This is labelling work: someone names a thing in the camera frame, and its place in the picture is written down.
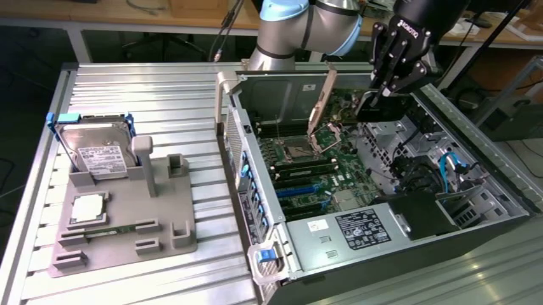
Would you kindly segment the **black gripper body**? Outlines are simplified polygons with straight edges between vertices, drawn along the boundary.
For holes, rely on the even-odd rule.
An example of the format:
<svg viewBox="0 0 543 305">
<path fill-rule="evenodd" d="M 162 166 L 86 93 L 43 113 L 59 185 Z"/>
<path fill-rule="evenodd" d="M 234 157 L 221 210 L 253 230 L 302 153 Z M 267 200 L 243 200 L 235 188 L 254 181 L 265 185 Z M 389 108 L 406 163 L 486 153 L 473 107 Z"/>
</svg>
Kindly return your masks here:
<svg viewBox="0 0 543 305">
<path fill-rule="evenodd" d="M 385 24 L 385 73 L 406 74 L 419 62 L 433 74 L 445 72 L 435 60 L 435 50 L 469 4 L 469 1 L 395 1 L 393 17 Z"/>
</svg>

